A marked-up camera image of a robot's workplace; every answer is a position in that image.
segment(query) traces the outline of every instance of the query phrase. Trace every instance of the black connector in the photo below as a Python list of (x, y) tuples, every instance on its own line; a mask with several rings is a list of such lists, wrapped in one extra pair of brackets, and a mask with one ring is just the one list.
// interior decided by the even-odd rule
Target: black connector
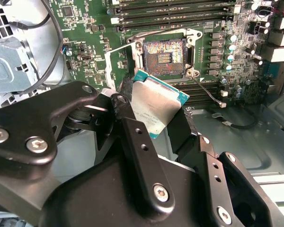
[(5, 6), (10, 0), (0, 0), (0, 5)]

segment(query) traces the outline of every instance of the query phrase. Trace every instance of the screw hole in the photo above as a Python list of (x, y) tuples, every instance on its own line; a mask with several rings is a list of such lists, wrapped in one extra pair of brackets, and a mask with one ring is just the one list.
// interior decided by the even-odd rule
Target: screw hole
[(117, 97), (121, 102), (126, 103), (126, 100), (123, 98), (123, 96), (118, 96)]
[(142, 150), (145, 150), (145, 151), (148, 151), (148, 147), (147, 147), (145, 144), (142, 144), (142, 145), (141, 145), (141, 149), (142, 149)]
[(218, 176), (214, 176), (217, 182), (221, 183), (221, 179)]
[(142, 131), (140, 129), (136, 129), (136, 133), (142, 134)]
[(88, 92), (88, 93), (92, 93), (92, 92), (93, 92), (93, 90), (91, 89), (91, 87), (90, 87), (90, 86), (87, 86), (87, 85), (83, 85), (83, 86), (82, 86), (82, 89), (83, 89), (84, 91)]
[(219, 169), (218, 165), (213, 163), (213, 166), (216, 168), (216, 169)]

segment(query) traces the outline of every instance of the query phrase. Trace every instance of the motherboard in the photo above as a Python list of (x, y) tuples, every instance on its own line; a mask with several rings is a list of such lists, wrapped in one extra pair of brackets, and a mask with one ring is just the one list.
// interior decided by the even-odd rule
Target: motherboard
[(190, 95), (189, 106), (213, 103), (195, 80), (227, 105), (258, 104), (284, 62), (284, 1), (49, 2), (72, 79), (99, 90), (143, 70)]

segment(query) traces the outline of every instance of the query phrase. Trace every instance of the wire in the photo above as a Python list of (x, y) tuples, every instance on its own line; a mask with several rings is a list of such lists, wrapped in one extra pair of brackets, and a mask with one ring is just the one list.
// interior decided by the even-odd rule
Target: wire
[(223, 104), (223, 102), (221, 102), (220, 100), (218, 100), (218, 99), (216, 99), (215, 97), (213, 97), (213, 95), (206, 89), (206, 88), (204, 88), (203, 86), (202, 86), (202, 84), (200, 84), (195, 78), (193, 78), (192, 77), (192, 79), (193, 79), (193, 81), (195, 81), (196, 83), (197, 83), (197, 85), (199, 85), (207, 94), (208, 94), (208, 96), (213, 100), (213, 101), (215, 101), (217, 104), (219, 104), (219, 105), (222, 105)]
[(26, 25), (26, 24), (23, 24), (21, 22), (16, 22), (16, 21), (11, 21), (9, 22), (9, 24), (19, 29), (22, 29), (22, 30), (29, 30), (29, 29), (34, 29), (34, 28), (38, 28), (38, 27), (45, 25), (46, 22), (49, 20), (49, 18), (51, 18), (51, 16), (47, 14), (46, 17), (43, 19), (43, 21), (41, 21), (39, 24), (36, 24), (36, 25)]
[(250, 111), (249, 109), (245, 108), (243, 105), (240, 105), (240, 107), (245, 110), (250, 116), (252, 116), (253, 118), (253, 122), (251, 124), (248, 124), (248, 125), (236, 125), (236, 124), (233, 124), (231, 122), (229, 122), (228, 120), (226, 120), (223, 115), (221, 113), (218, 113), (218, 112), (215, 112), (213, 109), (209, 109), (207, 110), (208, 112), (212, 113), (212, 117), (217, 119), (218, 121), (222, 122), (222, 124), (225, 124), (227, 126), (230, 126), (234, 129), (243, 129), (243, 130), (246, 130), (246, 129), (251, 129), (253, 128), (254, 126), (257, 125), (258, 123), (258, 118), (257, 116), (252, 112)]
[(59, 59), (60, 52), (61, 52), (62, 45), (63, 45), (63, 35), (62, 35), (62, 31), (61, 31), (61, 29), (59, 27), (59, 23), (58, 23), (56, 17), (52, 13), (51, 8), (47, 5), (45, 0), (41, 0), (41, 2), (43, 3), (43, 5), (46, 8), (48, 14), (50, 15), (50, 18), (53, 21), (53, 25), (54, 25), (54, 27), (55, 27), (55, 29), (57, 31), (59, 45), (58, 45), (58, 47), (57, 47), (57, 49), (55, 51), (55, 54), (53, 56), (53, 59), (52, 59), (51, 63), (49, 64), (48, 68), (46, 69), (44, 75), (35, 84), (33, 84), (31, 87), (27, 88), (24, 91), (19, 91), (18, 93), (21, 94), (21, 95), (27, 94), (27, 93), (30, 93), (30, 92), (36, 90), (39, 86), (41, 86), (49, 78), (49, 76), (53, 72), (53, 70), (55, 68), (55, 65), (56, 65), (56, 63), (57, 63), (57, 61)]

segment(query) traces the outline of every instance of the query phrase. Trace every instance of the connector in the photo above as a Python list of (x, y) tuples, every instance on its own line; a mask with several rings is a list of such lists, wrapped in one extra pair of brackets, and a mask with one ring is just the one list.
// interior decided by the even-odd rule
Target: connector
[(28, 30), (28, 26), (25, 25), (25, 24), (22, 24), (20, 22), (16, 22), (16, 21), (12, 21), (12, 22), (9, 22), (10, 25), (13, 25), (19, 29), (22, 29), (22, 30)]

